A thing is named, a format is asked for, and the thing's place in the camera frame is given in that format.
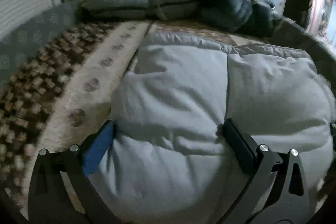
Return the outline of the light blue quilted jacket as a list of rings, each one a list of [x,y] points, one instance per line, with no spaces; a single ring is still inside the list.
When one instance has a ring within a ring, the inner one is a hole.
[[[248,181],[225,119],[272,151],[299,152],[314,189],[333,161],[335,98],[303,50],[156,32],[112,99],[116,137],[92,185],[119,221],[215,223]]]

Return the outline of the floral patterned bed blanket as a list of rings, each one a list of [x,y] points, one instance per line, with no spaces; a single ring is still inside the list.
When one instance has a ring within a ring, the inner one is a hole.
[[[52,39],[21,64],[1,94],[1,186],[21,213],[38,150],[59,152],[96,132],[120,79],[137,62],[139,43],[159,31],[233,46],[259,42],[188,21],[86,23]]]

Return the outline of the dark teal folded duvet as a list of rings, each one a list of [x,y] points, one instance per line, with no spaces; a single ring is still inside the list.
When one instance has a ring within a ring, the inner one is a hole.
[[[200,17],[227,32],[269,38],[273,34],[274,4],[269,0],[198,0]]]

